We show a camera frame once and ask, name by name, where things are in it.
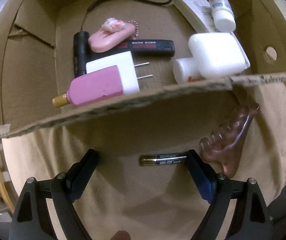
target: white plastic bottle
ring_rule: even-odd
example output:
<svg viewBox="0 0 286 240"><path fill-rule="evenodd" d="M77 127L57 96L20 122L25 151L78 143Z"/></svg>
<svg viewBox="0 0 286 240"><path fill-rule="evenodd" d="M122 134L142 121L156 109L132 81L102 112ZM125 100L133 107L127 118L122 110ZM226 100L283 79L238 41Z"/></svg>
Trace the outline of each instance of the white plastic bottle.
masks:
<svg viewBox="0 0 286 240"><path fill-rule="evenodd" d="M224 33L233 32L236 23L232 7L228 0L209 0L215 27Z"/></svg>

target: beige cloth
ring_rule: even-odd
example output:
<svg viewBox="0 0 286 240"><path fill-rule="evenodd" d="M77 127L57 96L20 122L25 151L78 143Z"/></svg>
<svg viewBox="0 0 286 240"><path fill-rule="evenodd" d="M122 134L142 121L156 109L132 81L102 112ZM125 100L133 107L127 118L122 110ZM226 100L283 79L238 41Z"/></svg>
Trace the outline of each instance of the beige cloth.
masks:
<svg viewBox="0 0 286 240"><path fill-rule="evenodd" d="M253 120L234 179L254 177L269 204L286 184L286 83L251 89L261 112ZM164 100L96 120L4 139L7 166L18 194L25 180L50 179L67 171L88 148L100 163L76 211L93 239L126 230L132 239L190 239L208 208L184 165L140 167L142 154L194 148L236 105L231 92ZM218 239L227 233L232 202ZM59 239L57 218L50 212Z"/></svg>

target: silver pin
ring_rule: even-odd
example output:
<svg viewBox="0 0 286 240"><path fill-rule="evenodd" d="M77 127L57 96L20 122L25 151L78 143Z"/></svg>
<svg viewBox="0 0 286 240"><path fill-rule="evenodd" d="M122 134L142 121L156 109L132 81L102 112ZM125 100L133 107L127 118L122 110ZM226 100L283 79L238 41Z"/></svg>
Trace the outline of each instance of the silver pin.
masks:
<svg viewBox="0 0 286 240"><path fill-rule="evenodd" d="M148 64L149 64L149 62L145 62L145 63L141 63L141 64L134 65L134 67L143 66L143 65L148 65Z"/></svg>
<svg viewBox="0 0 286 240"><path fill-rule="evenodd" d="M138 77L138 79L147 78L147 77L152 77L152 76L153 76L153 75L142 76L142 77Z"/></svg>

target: gold cap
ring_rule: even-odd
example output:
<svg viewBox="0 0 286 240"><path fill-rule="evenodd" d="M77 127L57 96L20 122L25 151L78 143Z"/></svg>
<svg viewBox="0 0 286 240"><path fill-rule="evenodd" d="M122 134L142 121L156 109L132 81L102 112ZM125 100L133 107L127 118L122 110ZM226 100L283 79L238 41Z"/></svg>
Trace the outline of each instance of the gold cap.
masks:
<svg viewBox="0 0 286 240"><path fill-rule="evenodd" d="M59 95L57 97L54 97L52 99L52 104L54 107L56 108L60 108L62 106L66 106L68 105L70 102L67 100L67 97L66 97L66 93L65 94L62 94L62 95Z"/></svg>

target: hole in cardboard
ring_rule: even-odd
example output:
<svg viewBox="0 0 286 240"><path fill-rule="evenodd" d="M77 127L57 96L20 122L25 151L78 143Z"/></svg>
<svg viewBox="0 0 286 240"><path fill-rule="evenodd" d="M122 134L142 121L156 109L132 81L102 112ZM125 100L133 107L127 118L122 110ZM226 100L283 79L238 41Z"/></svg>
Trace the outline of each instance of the hole in cardboard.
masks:
<svg viewBox="0 0 286 240"><path fill-rule="evenodd" d="M277 59L277 53L276 50L269 46L264 50L264 58L266 60L267 63L274 63Z"/></svg>

